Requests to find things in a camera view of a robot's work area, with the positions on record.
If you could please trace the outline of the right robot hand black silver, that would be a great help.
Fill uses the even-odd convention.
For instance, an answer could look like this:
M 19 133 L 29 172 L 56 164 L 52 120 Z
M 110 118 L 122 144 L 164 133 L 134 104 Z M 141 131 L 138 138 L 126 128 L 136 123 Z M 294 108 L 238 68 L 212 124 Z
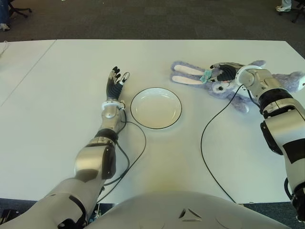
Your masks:
M 210 82 L 227 82 L 235 79 L 235 76 L 239 69 L 243 67 L 243 64 L 234 62 L 221 62 L 210 66 L 212 70 L 212 76 L 209 79 Z

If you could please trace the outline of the left robot hand black silver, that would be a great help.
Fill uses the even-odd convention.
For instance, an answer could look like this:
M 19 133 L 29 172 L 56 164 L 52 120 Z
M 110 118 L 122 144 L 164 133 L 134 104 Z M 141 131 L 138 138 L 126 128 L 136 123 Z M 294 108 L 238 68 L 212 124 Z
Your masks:
M 107 86 L 106 86 L 106 96 L 107 100 L 118 100 L 122 88 L 126 81 L 129 79 L 130 73 L 125 72 L 123 75 L 120 74 L 120 69 L 115 66 L 108 77 Z

